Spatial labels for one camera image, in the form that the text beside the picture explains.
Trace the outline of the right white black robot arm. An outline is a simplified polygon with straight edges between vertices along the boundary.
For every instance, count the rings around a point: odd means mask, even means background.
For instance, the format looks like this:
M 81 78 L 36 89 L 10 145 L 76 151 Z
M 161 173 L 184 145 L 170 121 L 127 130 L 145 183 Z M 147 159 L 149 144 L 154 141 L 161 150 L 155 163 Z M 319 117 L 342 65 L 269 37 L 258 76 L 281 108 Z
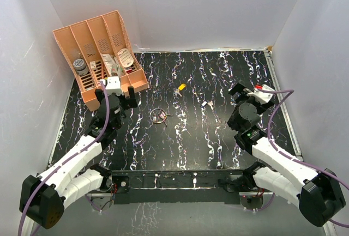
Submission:
M 233 184 L 251 191 L 260 187 L 281 196 L 316 227 L 331 221 L 346 205 L 341 189 L 345 183 L 327 168 L 321 170 L 298 160 L 273 142 L 269 130 L 257 125 L 261 114 L 274 105 L 277 91 L 266 84 L 250 90 L 238 83 L 229 94 L 239 96 L 227 125 L 236 132 L 234 139 L 240 149 L 259 159 Z

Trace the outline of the yellow capped key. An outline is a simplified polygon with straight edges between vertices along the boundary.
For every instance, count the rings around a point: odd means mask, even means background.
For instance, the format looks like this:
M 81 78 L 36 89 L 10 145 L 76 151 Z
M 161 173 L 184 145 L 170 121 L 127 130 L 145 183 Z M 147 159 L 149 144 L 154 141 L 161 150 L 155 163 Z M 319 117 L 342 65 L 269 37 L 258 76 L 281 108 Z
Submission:
M 181 90 L 183 90 L 185 87 L 186 87 L 186 84 L 181 84 L 181 85 L 178 87 L 178 90 L 181 91 Z

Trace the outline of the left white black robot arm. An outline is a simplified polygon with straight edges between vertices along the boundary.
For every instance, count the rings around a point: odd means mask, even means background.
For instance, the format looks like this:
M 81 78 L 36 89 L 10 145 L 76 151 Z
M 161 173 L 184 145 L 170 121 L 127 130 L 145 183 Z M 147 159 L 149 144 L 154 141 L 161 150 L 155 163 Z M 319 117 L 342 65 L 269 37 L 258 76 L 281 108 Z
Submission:
M 136 108 L 137 101 L 132 86 L 125 95 L 112 80 L 101 80 L 95 94 L 100 107 L 80 140 L 49 169 L 23 181 L 21 227 L 28 217 L 45 229 L 52 228 L 72 203 L 93 190 L 106 192 L 112 187 L 111 171 L 106 167 L 95 164 L 84 173 L 81 170 L 116 138 L 125 111 Z

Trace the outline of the large silver keyring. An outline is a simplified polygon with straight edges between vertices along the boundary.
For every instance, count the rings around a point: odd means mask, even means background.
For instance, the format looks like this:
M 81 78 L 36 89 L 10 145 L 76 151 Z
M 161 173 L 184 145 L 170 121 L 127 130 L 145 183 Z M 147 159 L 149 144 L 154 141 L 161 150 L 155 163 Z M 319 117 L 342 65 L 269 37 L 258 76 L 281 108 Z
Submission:
M 153 109 L 153 110 L 150 112 L 150 115 L 149 115 L 150 120 L 152 121 L 152 116 L 154 115 L 154 113 L 158 113 L 158 112 L 160 112 L 160 111 L 165 112 L 162 108 L 155 108 L 155 109 Z

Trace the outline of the silver key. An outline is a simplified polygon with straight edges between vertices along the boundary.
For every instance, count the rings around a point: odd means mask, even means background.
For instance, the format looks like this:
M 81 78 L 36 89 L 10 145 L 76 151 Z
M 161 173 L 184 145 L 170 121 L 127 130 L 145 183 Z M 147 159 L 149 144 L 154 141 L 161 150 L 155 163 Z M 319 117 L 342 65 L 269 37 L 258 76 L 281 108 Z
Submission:
M 179 89 L 176 89 L 176 90 L 175 90 L 175 93 L 178 94 L 179 96 L 182 96 L 181 93 L 180 93 L 180 91 L 179 91 Z

